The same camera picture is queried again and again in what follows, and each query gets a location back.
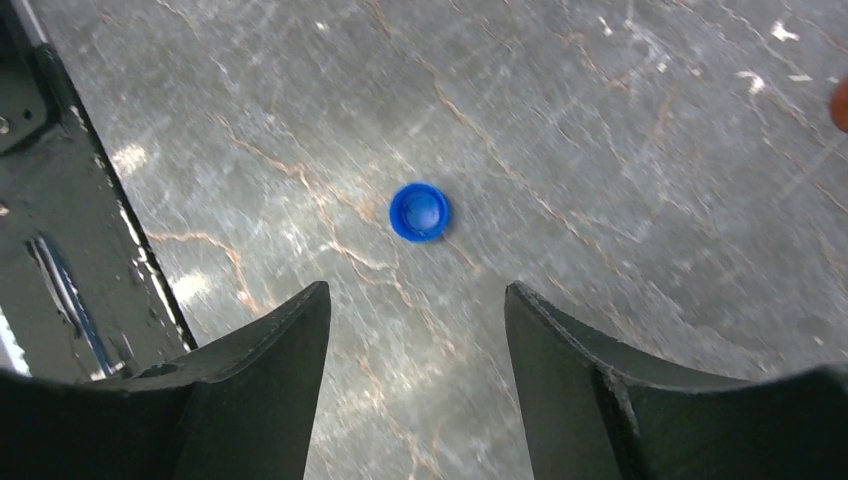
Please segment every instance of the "marble floor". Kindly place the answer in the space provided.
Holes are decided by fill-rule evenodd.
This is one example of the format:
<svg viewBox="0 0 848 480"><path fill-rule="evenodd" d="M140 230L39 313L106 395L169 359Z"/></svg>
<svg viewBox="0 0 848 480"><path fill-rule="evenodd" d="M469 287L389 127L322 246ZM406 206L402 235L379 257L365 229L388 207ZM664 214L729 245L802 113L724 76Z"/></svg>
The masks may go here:
<svg viewBox="0 0 848 480"><path fill-rule="evenodd" d="M711 372L848 357L845 2L34 4L199 343L330 282L308 479L530 479L515 279Z"/></svg>

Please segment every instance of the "plastic cap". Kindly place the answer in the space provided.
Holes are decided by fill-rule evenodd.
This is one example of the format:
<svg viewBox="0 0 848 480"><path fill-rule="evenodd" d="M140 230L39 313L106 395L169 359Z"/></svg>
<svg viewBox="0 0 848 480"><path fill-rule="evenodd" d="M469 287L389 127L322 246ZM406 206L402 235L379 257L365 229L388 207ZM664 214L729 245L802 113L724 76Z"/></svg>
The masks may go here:
<svg viewBox="0 0 848 480"><path fill-rule="evenodd" d="M445 194L428 183L409 183L395 193L389 205L392 229L410 242L438 238L450 222Z"/></svg>

